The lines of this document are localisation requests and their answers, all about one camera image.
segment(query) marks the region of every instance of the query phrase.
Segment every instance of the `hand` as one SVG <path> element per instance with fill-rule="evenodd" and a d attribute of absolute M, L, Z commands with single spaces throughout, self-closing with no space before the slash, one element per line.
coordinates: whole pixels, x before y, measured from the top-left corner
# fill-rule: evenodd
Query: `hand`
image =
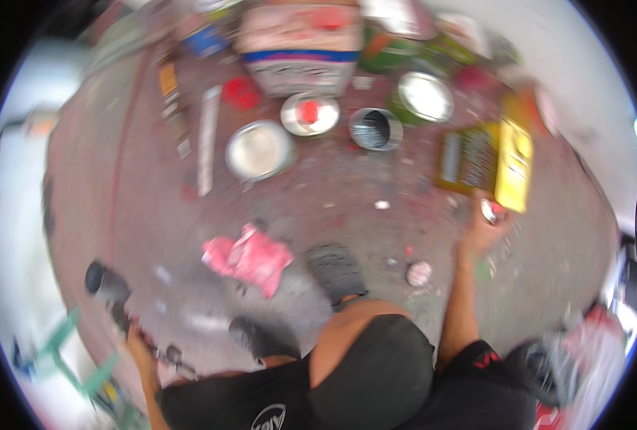
<path fill-rule="evenodd" d="M 142 329 L 134 322 L 130 324 L 130 328 L 127 331 L 125 348 L 135 361 L 137 370 L 140 371 L 142 377 L 156 373 L 156 358 L 144 340 Z"/>
<path fill-rule="evenodd" d="M 457 242 L 458 258 L 473 262 L 486 253 L 488 248 L 505 235 L 512 226 L 513 213 L 507 212 L 504 219 L 490 224 L 481 212 L 481 200 L 489 199 L 488 193 L 475 190 L 472 196 L 471 221 Z"/>

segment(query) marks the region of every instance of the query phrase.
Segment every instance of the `pink rag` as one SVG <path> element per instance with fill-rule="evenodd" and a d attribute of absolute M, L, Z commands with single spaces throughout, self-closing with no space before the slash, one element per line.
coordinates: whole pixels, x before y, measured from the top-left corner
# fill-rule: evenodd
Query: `pink rag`
<path fill-rule="evenodd" d="M 242 227 L 242 237 L 234 242 L 217 236 L 203 243 L 202 261 L 212 271 L 256 284 L 263 297 L 273 297 L 280 284 L 280 275 L 294 259 L 284 244 L 273 242 L 254 224 Z"/>

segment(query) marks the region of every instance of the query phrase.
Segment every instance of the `white wall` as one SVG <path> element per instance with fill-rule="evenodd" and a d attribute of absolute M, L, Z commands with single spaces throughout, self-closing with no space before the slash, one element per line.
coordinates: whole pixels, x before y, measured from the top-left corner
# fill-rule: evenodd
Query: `white wall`
<path fill-rule="evenodd" d="M 0 140 L 0 343 L 8 364 L 13 338 L 23 353 L 45 345 L 67 311 L 56 284 L 43 231 L 42 181 L 48 139 L 27 139 L 8 127 Z M 61 350 L 80 380 L 96 369 L 75 331 Z M 97 412 L 60 373 L 31 381 L 13 371 L 23 395 L 49 430 L 108 428 Z"/>
<path fill-rule="evenodd" d="M 635 108 L 595 32 L 567 0 L 422 0 L 465 13 L 512 41 L 519 73 L 550 91 L 560 131 L 603 188 L 622 231 L 633 234 L 637 196 Z"/>

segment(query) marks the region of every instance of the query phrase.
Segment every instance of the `logo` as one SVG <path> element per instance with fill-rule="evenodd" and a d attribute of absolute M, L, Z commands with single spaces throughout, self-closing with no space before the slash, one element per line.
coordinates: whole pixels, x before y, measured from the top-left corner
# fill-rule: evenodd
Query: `logo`
<path fill-rule="evenodd" d="M 276 403 L 259 412 L 252 424 L 252 430 L 280 430 L 284 421 L 285 405 Z"/>

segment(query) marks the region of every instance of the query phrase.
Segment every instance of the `black sneaker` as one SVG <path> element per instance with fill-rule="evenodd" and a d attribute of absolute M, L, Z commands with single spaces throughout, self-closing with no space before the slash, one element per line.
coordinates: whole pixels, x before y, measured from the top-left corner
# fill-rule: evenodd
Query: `black sneaker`
<path fill-rule="evenodd" d="M 335 312 L 340 312 L 347 304 L 366 298 L 368 290 L 362 279 L 359 262 L 344 246 L 326 244 L 311 248 L 307 251 L 307 264 L 318 285 L 328 294 Z M 341 304 L 340 301 L 349 295 L 361 297 Z"/>
<path fill-rule="evenodd" d="M 238 345 L 252 353 L 258 364 L 263 364 L 262 358 L 274 355 L 302 359 L 297 345 L 290 345 L 289 342 L 285 342 L 279 336 L 245 316 L 238 316 L 232 320 L 229 332 Z"/>

